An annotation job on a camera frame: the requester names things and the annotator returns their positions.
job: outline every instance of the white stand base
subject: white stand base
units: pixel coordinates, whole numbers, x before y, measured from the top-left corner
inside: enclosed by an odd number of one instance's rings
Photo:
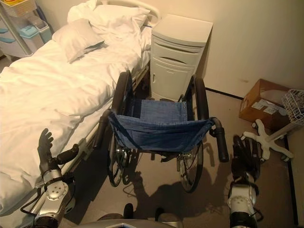
[[[287,134],[288,131],[294,129],[297,126],[296,124],[290,123],[285,127],[283,127],[282,129],[280,129],[279,131],[273,133],[272,135],[266,134],[264,124],[262,123],[261,120],[257,119],[256,124],[258,127],[257,132],[259,135],[256,135],[251,132],[244,132],[241,139],[244,140],[247,137],[261,144],[263,150],[262,158],[261,158],[262,162],[269,159],[270,148],[284,154],[285,156],[283,157],[283,160],[285,162],[289,161],[289,159],[294,157],[293,153],[291,153],[289,150],[285,149],[284,147],[278,146],[275,143],[275,140],[282,138],[285,134]]]

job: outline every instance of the bed headboard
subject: bed headboard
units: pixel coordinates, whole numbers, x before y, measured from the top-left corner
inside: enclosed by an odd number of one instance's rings
[[[150,10],[148,14],[148,21],[145,25],[154,27],[161,19],[160,11],[147,3],[138,0],[98,0],[99,5],[117,5],[117,6],[127,6],[127,7],[142,7]]]

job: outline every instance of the white plastic basket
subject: white plastic basket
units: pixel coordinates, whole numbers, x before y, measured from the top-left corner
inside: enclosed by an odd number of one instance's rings
[[[290,122],[304,125],[304,90],[291,89],[282,98]]]
[[[13,17],[20,17],[28,12],[31,12],[31,11],[37,9],[35,0],[23,0],[22,2],[19,2],[13,6],[11,6],[1,0],[0,0],[0,3],[2,4],[6,13]]]

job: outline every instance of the white bedsheet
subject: white bedsheet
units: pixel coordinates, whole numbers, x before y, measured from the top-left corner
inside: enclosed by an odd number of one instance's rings
[[[47,127],[53,133],[51,151],[56,156],[83,118],[113,96],[119,74],[138,64],[141,56],[133,47],[143,51],[149,37],[142,34],[151,36],[151,29],[136,32],[141,37],[105,43],[72,64],[64,61],[51,40],[33,56],[4,68],[0,74],[0,215],[26,196],[39,178],[41,131]]]

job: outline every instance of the beige wall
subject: beige wall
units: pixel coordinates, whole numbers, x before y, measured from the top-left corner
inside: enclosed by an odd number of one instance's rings
[[[37,0],[54,30],[84,0]],[[201,74],[207,87],[244,96],[259,78],[304,89],[304,0],[142,0],[162,14],[214,23]]]

